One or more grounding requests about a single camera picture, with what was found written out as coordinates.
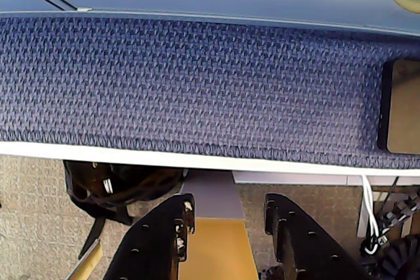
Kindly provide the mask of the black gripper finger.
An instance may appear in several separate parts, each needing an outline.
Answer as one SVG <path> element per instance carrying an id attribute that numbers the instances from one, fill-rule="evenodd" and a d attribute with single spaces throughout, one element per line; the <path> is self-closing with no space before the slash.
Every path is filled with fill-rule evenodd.
<path id="1" fill-rule="evenodd" d="M 191 193 L 160 203 L 127 231 L 106 271 L 105 279 L 178 279 L 185 262 L 188 236 L 195 230 Z"/>
<path id="2" fill-rule="evenodd" d="M 278 262 L 284 262 L 285 242 L 290 240 L 297 279 L 369 278 L 365 269 L 286 195 L 265 195 L 264 229 L 272 236 Z"/>

